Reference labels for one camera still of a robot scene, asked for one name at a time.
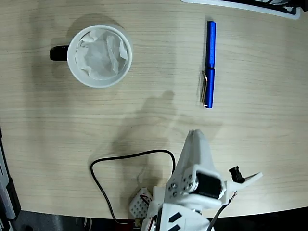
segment black mug handle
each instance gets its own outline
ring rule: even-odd
[[[68,45],[56,46],[50,49],[49,58],[53,61],[67,61]]]

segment white mug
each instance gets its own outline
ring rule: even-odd
[[[95,29],[110,30],[118,34],[122,38],[127,48],[128,60],[126,65],[116,76],[111,77],[109,79],[102,79],[102,80],[93,79],[89,77],[86,71],[79,69],[76,64],[75,53],[79,41],[87,33]],[[93,88],[107,88],[109,86],[118,83],[127,74],[132,62],[132,49],[133,48],[131,39],[127,34],[127,32],[122,27],[117,25],[94,25],[84,28],[83,30],[78,32],[68,46],[63,45],[51,48],[49,57],[53,61],[67,61],[68,67],[72,72],[73,76],[75,76],[75,78],[78,79],[81,83]]]

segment wooden table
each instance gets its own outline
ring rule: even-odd
[[[214,108],[199,103],[205,25],[217,22]],[[115,23],[133,64],[115,86],[79,83],[54,45]],[[264,177],[222,216],[308,206],[308,14],[293,21],[179,0],[4,0],[0,8],[0,122],[23,210],[110,218],[89,164],[163,148],[178,158],[190,129],[209,139],[218,171]],[[141,187],[164,185],[165,154],[95,167],[118,218]],[[215,210],[205,212],[212,216]]]

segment white plastic part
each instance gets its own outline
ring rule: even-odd
[[[148,204],[153,200],[152,195],[147,188],[141,188],[136,196],[131,200],[129,204],[129,212],[133,218],[146,218],[148,214],[149,205],[140,197],[145,195],[144,199]]]
[[[215,169],[209,144],[201,130],[189,131],[174,173],[166,184],[164,203],[202,210],[217,208],[221,201],[192,193],[198,186],[197,173],[219,179],[221,198],[226,191],[220,173]]]
[[[209,223],[208,219],[194,210],[181,205],[164,203],[159,230],[206,231]]]
[[[246,177],[243,183],[236,183],[234,181],[229,181],[229,180],[225,181],[227,190],[221,199],[222,204],[223,205],[228,204],[232,193],[240,189],[246,188],[247,186],[251,185],[252,183],[256,182],[258,179],[260,179],[262,176],[263,176],[262,172],[259,172],[250,177]]]
[[[218,199],[194,193],[201,182],[207,184],[207,181],[198,180],[197,173],[220,180],[220,195],[219,191],[215,194]],[[214,167],[209,144],[204,134],[200,130],[191,130],[166,187],[153,188],[154,199],[150,202],[147,219],[143,220],[141,231],[154,231],[155,225],[159,225],[156,229],[162,231],[206,230],[209,221],[201,215],[203,209],[226,205],[231,198],[231,193],[251,185],[261,177],[262,173],[259,172],[245,178],[243,183],[223,181]],[[157,216],[157,223],[153,220],[155,216]]]
[[[247,5],[247,4],[230,2],[230,1],[222,1],[222,0],[181,0],[181,1],[186,2],[186,3],[198,3],[198,4],[207,4],[207,5],[214,5],[214,6],[225,6],[225,7],[242,9],[242,10],[268,13],[268,14],[272,14],[272,15],[275,15],[275,16],[280,16],[280,17],[295,19],[295,20],[299,19],[300,12],[301,12],[300,8],[297,8],[296,14],[292,15],[292,14],[289,14],[289,13],[284,13],[284,12],[280,12],[280,11],[276,11],[276,10],[263,8],[263,7],[251,6],[251,5]]]

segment tissue paper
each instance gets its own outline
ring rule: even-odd
[[[78,68],[93,79],[116,76],[128,60],[127,48],[122,38],[110,30],[96,29],[79,41],[75,53]]]

